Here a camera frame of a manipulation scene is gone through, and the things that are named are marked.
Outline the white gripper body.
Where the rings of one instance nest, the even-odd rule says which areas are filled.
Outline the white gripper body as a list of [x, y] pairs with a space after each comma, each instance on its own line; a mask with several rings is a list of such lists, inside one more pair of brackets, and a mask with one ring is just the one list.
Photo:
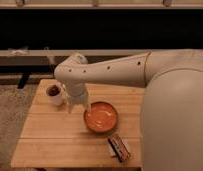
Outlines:
[[66, 92], [67, 102], [73, 105], [88, 105], [88, 91], [84, 83], [65, 83], [63, 89]]

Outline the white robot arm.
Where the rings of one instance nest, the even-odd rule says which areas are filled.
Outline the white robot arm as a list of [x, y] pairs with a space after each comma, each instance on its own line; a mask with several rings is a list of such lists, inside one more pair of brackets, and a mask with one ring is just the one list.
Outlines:
[[150, 51], [92, 64], [75, 53], [54, 77], [66, 86], [69, 106], [88, 104], [88, 83], [143, 88], [142, 171], [203, 171], [203, 51]]

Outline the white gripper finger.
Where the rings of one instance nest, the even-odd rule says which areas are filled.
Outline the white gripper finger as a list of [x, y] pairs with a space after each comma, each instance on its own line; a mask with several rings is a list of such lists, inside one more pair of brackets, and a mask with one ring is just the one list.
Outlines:
[[90, 102], [84, 103], [83, 107], [86, 112], [91, 113], [91, 103]]
[[74, 105], [72, 104], [68, 104], [68, 106], [67, 106], [67, 111], [68, 111], [68, 113], [70, 114], [70, 113], [72, 113], [72, 111], [73, 111], [73, 108], [74, 108]]

